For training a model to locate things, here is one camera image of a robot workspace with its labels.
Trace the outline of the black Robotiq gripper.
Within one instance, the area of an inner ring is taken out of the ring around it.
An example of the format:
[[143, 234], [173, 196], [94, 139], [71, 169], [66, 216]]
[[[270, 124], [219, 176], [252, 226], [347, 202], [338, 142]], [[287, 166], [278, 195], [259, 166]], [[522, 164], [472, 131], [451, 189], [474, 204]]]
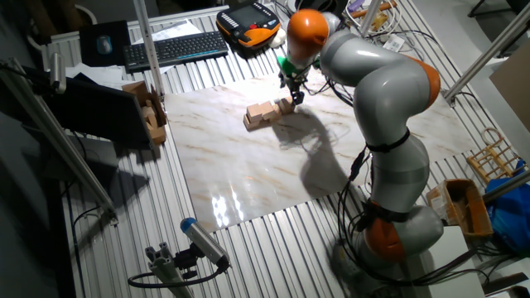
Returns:
[[286, 96], [292, 98], [293, 105], [303, 103], [305, 93], [301, 91], [301, 86], [306, 81], [304, 74], [283, 74], [280, 73], [281, 88], [287, 88]]

